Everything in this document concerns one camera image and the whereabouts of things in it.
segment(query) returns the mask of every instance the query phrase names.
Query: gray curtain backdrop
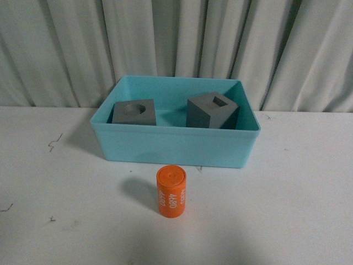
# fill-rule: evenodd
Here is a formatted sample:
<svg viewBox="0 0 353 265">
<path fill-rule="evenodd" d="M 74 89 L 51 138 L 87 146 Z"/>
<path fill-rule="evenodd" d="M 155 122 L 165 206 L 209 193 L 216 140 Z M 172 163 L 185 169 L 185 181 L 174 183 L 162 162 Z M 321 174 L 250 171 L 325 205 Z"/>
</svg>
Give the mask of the gray curtain backdrop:
<svg viewBox="0 0 353 265">
<path fill-rule="evenodd" d="M 353 112 L 353 1 L 0 1 L 0 105 L 98 107 L 124 75 L 235 78 L 254 110 Z"/>
</svg>

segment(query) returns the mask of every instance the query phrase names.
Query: dark mark on table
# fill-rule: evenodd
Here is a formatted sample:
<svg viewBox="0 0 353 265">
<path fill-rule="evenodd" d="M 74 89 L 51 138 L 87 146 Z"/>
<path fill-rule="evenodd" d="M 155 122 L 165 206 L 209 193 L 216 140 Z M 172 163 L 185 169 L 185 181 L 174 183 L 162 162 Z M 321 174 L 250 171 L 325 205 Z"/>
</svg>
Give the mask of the dark mark on table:
<svg viewBox="0 0 353 265">
<path fill-rule="evenodd" d="M 51 141 L 51 142 L 48 144 L 48 146 L 50 147 L 50 151 L 49 151 L 49 152 L 51 152 L 51 151 L 54 149 L 54 146 L 52 146 L 51 144 L 52 144 L 53 142 L 59 142 L 59 140 L 60 140 L 60 138 L 62 137 L 62 135 L 63 135 L 63 133 L 61 133 L 61 135 L 59 136 L 59 138 L 58 138 L 57 140 Z"/>
<path fill-rule="evenodd" d="M 263 114 L 263 116 L 266 116 L 267 117 L 267 120 L 271 120 L 271 117 L 266 115 L 266 114 Z"/>
<path fill-rule="evenodd" d="M 9 208 L 7 208 L 6 210 L 0 210 L 0 212 L 1 212 L 1 211 L 8 211 L 9 209 L 11 209 L 12 205 L 13 205 L 13 203 L 11 203 L 11 205 L 10 205 Z"/>
</svg>

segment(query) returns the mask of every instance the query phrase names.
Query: gray block with round hole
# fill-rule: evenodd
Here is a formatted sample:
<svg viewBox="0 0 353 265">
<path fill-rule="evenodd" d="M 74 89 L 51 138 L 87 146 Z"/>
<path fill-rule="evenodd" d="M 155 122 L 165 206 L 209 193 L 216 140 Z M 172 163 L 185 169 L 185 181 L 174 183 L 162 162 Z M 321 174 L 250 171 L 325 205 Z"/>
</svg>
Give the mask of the gray block with round hole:
<svg viewBox="0 0 353 265">
<path fill-rule="evenodd" d="M 157 125 L 153 99 L 116 102 L 112 123 Z"/>
<path fill-rule="evenodd" d="M 188 99 L 186 127 L 235 129 L 239 105 L 218 92 Z"/>
</svg>

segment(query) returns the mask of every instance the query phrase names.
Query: scuff mark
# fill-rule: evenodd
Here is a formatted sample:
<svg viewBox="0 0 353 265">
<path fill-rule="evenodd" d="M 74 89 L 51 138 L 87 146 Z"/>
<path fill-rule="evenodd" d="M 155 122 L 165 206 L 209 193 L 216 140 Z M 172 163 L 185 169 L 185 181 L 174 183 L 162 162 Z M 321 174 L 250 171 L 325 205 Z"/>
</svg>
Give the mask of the scuff mark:
<svg viewBox="0 0 353 265">
<path fill-rule="evenodd" d="M 75 220 L 75 221 L 70 225 L 70 227 L 74 229 L 74 228 L 76 228 L 78 225 L 79 225 L 79 221 L 78 221 L 78 220 Z"/>
<path fill-rule="evenodd" d="M 271 117 L 266 115 L 266 114 L 263 114 L 263 116 L 266 116 L 267 117 L 267 120 L 271 120 Z"/>
<path fill-rule="evenodd" d="M 52 146 L 51 144 L 52 144 L 53 142 L 59 142 L 59 140 L 60 140 L 60 138 L 62 137 L 62 135 L 63 135 L 63 133 L 61 133 L 61 135 L 59 136 L 59 138 L 58 138 L 57 140 L 51 141 L 51 142 L 48 144 L 48 146 L 50 147 L 50 151 L 49 151 L 49 152 L 51 152 L 51 151 L 54 149 L 54 146 Z"/>
<path fill-rule="evenodd" d="M 134 265 L 134 264 L 135 264 L 135 260 L 133 258 L 129 258 L 127 265 Z"/>
<path fill-rule="evenodd" d="M 2 212 L 2 211 L 8 211 L 9 209 L 11 209 L 12 205 L 13 205 L 13 203 L 11 203 L 11 205 L 10 205 L 9 208 L 7 208 L 6 210 L 0 210 L 0 212 Z"/>
</svg>

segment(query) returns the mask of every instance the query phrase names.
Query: round hole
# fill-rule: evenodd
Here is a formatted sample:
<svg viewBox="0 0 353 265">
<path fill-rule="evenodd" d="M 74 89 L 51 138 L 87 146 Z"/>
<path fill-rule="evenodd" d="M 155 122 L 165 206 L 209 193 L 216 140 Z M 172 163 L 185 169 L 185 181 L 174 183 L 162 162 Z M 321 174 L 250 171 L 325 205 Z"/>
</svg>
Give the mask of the round hole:
<svg viewBox="0 0 353 265">
<path fill-rule="evenodd" d="M 137 116 L 146 111 L 146 107 L 140 104 L 130 104 L 124 107 L 124 114 L 130 116 Z"/>
</svg>

